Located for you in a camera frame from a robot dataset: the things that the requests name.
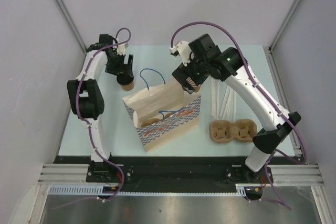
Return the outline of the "black cup lid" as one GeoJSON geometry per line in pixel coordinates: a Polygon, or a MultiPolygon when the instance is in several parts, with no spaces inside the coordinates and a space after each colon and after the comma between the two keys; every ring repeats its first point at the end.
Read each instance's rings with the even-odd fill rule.
{"type": "Polygon", "coordinates": [[[134,80],[133,74],[120,73],[117,75],[117,83],[121,86],[130,85],[134,80]]]}

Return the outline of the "single brown paper cup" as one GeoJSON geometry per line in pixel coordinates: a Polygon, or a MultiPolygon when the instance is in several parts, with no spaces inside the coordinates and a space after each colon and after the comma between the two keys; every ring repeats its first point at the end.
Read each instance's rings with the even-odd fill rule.
{"type": "Polygon", "coordinates": [[[121,88],[124,91],[131,91],[134,88],[134,82],[131,82],[131,83],[126,84],[126,85],[121,85],[121,88]]]}

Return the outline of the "blue checkered paper bag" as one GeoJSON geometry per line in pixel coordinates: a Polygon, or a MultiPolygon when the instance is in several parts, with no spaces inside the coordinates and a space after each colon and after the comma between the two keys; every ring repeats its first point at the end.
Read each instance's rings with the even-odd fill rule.
{"type": "Polygon", "coordinates": [[[123,103],[148,153],[198,127],[201,94],[189,94],[175,80],[163,80],[124,97],[123,103]]]}

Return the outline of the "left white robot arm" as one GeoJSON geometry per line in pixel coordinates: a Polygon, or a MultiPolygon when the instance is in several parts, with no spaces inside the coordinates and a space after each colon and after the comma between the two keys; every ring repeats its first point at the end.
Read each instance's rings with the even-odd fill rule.
{"type": "Polygon", "coordinates": [[[97,43],[86,50],[86,62],[79,76],[67,82],[71,110],[83,122],[91,145],[87,181],[110,182],[122,173],[111,161],[111,152],[104,142],[101,116],[104,99],[98,85],[102,72],[116,77],[125,91],[134,87],[133,55],[126,54],[128,41],[118,35],[101,34],[97,43]]]}

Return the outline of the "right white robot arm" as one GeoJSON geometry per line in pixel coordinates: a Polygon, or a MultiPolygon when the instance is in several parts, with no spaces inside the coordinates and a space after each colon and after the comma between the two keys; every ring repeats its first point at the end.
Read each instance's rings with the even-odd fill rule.
{"type": "Polygon", "coordinates": [[[264,90],[238,49],[229,47],[221,51],[209,34],[192,42],[180,41],[170,47],[170,53],[182,59],[172,76],[183,90],[192,94],[212,77],[232,88],[257,116],[262,129],[253,137],[254,147],[242,169],[243,179],[254,183],[278,145],[300,122],[300,114],[289,112],[264,90]]]}

